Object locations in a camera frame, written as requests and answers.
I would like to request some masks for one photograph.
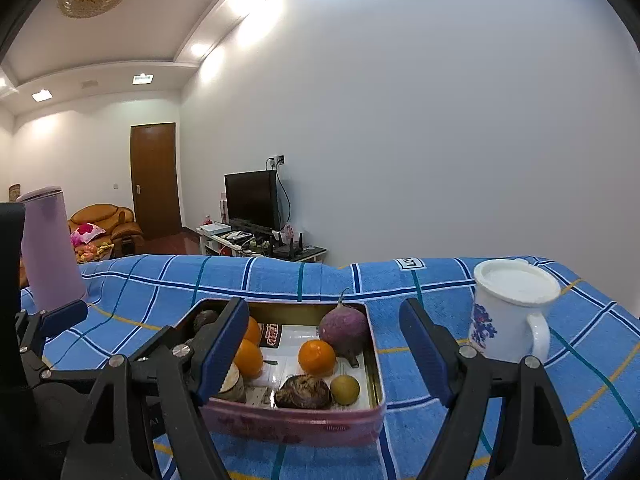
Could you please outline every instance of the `orange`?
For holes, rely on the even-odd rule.
[[[335,352],[329,343],[312,339],[304,343],[298,351],[298,362],[305,373],[327,376],[334,373]]]
[[[257,377],[262,370],[262,352],[248,339],[242,339],[234,363],[244,377]]]
[[[249,326],[246,328],[244,338],[248,339],[256,346],[260,344],[260,339],[262,338],[262,331],[260,330],[260,326],[258,325],[258,322],[251,316],[249,316]]]

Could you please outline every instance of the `door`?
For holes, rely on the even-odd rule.
[[[131,127],[136,221],[148,240],[182,230],[175,171],[175,123]]]

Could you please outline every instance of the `pink pillow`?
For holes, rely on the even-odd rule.
[[[94,224],[82,224],[78,229],[71,233],[71,243],[74,247],[81,244],[87,244],[95,237],[105,233],[104,229]]]

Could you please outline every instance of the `black flat screen tv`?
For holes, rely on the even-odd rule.
[[[274,170],[225,175],[225,189],[230,221],[280,229]]]

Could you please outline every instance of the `green fruit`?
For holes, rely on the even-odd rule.
[[[343,406],[353,404],[360,395],[360,385],[350,375],[338,375],[331,381],[330,388],[335,402]]]

